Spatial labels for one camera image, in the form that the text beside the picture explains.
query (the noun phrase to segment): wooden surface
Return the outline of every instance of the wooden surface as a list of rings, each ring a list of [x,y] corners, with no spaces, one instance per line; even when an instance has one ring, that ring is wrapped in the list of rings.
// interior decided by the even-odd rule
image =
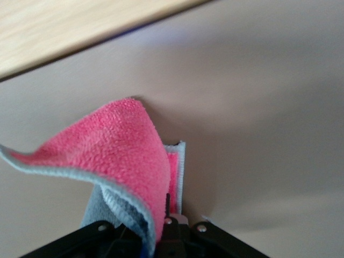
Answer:
[[[1,1],[0,78],[202,2],[206,1]]]

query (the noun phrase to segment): wall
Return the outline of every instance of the wall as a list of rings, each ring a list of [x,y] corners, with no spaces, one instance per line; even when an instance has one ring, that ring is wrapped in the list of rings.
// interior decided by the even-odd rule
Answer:
[[[187,142],[184,212],[272,257],[342,257],[344,3],[216,1],[0,84],[0,142],[32,151],[143,99]],[[78,228],[92,186],[0,161],[0,256]]]

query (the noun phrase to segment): cloth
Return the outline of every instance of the cloth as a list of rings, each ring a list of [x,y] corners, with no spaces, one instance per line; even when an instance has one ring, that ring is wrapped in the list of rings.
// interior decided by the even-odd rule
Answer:
[[[0,146],[0,156],[26,173],[94,183],[83,223],[92,216],[110,219],[115,226],[123,223],[153,256],[168,191],[171,209],[181,211],[183,172],[178,173],[183,171],[184,148],[180,143],[168,147],[167,153],[142,104],[128,98],[101,107],[33,153]],[[92,210],[96,206],[101,212]]]

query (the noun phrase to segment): screw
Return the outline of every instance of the screw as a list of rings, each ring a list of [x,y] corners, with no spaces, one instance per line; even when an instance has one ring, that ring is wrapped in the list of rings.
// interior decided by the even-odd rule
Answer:
[[[204,226],[204,225],[198,225],[197,226],[197,230],[199,231],[199,232],[205,232],[206,231],[206,227]]]
[[[108,227],[105,224],[102,224],[98,227],[98,231],[104,231],[106,230]]]
[[[172,224],[172,220],[170,218],[165,219],[165,224]]]

